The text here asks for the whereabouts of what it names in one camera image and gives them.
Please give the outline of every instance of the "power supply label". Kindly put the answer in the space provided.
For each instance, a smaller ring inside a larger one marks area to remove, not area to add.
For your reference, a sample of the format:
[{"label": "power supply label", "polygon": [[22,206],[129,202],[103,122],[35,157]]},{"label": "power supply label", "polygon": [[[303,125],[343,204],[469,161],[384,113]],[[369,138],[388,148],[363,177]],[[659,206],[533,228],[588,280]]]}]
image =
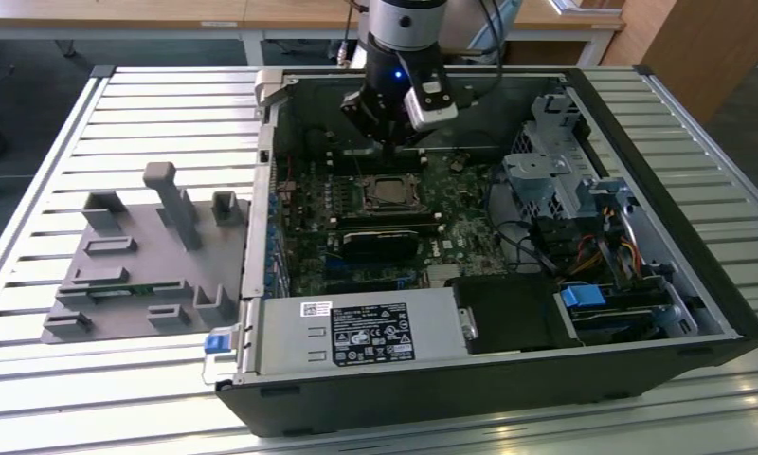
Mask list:
[{"label": "power supply label", "polygon": [[331,309],[337,367],[416,359],[407,303]]}]

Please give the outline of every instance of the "wooden table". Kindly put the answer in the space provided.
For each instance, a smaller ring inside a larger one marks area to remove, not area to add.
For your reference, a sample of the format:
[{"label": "wooden table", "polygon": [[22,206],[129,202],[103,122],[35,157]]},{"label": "wooden table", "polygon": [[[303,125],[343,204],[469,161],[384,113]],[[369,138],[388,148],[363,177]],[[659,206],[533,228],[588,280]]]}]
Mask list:
[{"label": "wooden table", "polygon": [[[264,65],[265,39],[343,37],[344,0],[0,0],[0,39],[237,39]],[[352,36],[356,36],[356,19]],[[509,41],[575,41],[595,65],[624,22],[561,16],[551,0],[525,0]]]},{"label": "wooden table", "polygon": [[[344,36],[349,6],[344,0],[248,0],[243,32],[248,64],[264,65],[267,39],[339,39]],[[352,19],[356,36],[359,14]],[[587,46],[577,64],[599,65],[624,21],[612,16],[563,16],[551,0],[525,0],[507,41],[580,41]]]},{"label": "wooden table", "polygon": [[240,39],[247,0],[0,0],[0,40]]}]

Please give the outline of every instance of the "small green circuit board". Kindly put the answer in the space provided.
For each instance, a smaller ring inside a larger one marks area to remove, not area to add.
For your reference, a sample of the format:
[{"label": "small green circuit board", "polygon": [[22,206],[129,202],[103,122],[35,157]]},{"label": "small green circuit board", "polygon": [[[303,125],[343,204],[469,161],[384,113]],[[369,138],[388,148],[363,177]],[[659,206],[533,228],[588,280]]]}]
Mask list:
[{"label": "small green circuit board", "polygon": [[459,167],[457,157],[429,154],[424,171],[407,177],[417,181],[416,207],[441,213],[444,229],[420,237],[416,256],[403,262],[348,264],[340,255],[344,232],[328,228],[332,217],[364,210],[363,181],[372,176],[333,176],[316,162],[280,186],[293,296],[427,288],[431,265],[456,264],[463,276],[505,272],[483,206],[489,166]]}]

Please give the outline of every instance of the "blue release tab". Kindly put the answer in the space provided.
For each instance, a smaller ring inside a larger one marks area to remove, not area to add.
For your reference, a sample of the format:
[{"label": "blue release tab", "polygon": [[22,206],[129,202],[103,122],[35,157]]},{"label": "blue release tab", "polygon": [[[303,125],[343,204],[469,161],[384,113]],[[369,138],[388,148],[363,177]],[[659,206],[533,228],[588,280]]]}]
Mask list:
[{"label": "blue release tab", "polygon": [[205,354],[223,354],[231,351],[231,334],[208,335],[205,338]]},{"label": "blue release tab", "polygon": [[575,306],[599,306],[607,304],[601,290],[593,284],[568,286],[561,291],[561,300],[568,308]]}]

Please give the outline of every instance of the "aluminum extrusion table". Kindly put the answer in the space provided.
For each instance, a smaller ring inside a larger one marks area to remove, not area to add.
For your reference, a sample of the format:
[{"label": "aluminum extrusion table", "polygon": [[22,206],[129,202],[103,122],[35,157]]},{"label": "aluminum extrusion table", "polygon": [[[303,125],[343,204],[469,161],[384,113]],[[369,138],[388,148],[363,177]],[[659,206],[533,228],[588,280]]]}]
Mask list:
[{"label": "aluminum extrusion table", "polygon": [[[195,201],[220,189],[249,197],[256,72],[119,68],[90,79],[0,239],[0,453],[580,455],[758,449],[758,350],[719,368],[685,373],[635,399],[259,439],[203,381],[204,335],[40,344],[86,227],[78,210],[88,191],[116,189],[127,204],[155,202],[143,169],[151,160],[169,160]],[[585,73],[758,312],[758,191],[652,76],[631,68]],[[603,162],[617,174],[615,158],[605,155]],[[232,364],[217,368],[232,371]]]}]

